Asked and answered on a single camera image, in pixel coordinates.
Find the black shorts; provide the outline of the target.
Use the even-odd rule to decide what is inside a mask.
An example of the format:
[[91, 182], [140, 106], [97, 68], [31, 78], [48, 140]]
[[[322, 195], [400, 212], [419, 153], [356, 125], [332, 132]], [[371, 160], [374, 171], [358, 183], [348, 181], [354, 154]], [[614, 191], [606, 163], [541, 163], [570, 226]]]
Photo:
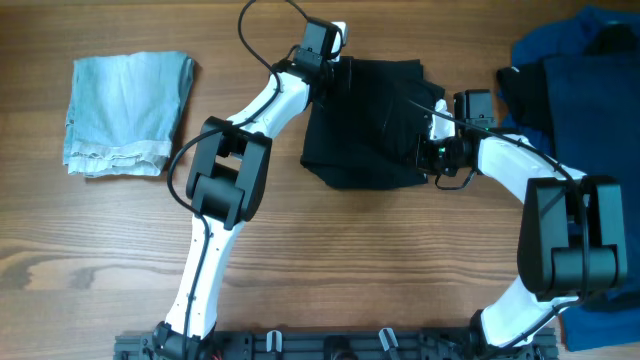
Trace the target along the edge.
[[424, 79], [419, 60], [344, 57], [335, 80], [312, 105], [300, 164], [334, 189], [391, 190], [423, 185], [415, 167], [445, 89]]

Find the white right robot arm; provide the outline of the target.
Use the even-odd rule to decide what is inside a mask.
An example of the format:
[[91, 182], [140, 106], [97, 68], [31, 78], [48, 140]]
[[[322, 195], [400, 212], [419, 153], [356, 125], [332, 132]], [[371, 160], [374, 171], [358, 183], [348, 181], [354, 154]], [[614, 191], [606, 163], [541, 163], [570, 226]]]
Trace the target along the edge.
[[467, 168], [496, 180], [523, 204], [518, 275], [474, 315], [473, 355], [527, 346], [567, 309], [626, 281], [622, 194], [614, 178], [566, 167], [523, 135], [487, 129], [446, 138], [420, 135], [410, 163], [435, 177]]

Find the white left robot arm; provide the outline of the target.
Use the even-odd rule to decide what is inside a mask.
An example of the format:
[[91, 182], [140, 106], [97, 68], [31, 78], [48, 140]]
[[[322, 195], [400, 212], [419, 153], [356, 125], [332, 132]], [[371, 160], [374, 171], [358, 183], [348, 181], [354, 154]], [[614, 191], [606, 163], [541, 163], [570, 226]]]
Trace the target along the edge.
[[191, 245], [179, 292], [153, 331], [162, 359], [213, 359], [218, 300], [234, 243], [261, 203], [274, 138], [334, 81], [336, 61], [317, 67], [282, 60], [266, 87], [226, 120], [208, 118], [195, 150], [184, 205], [192, 212]]

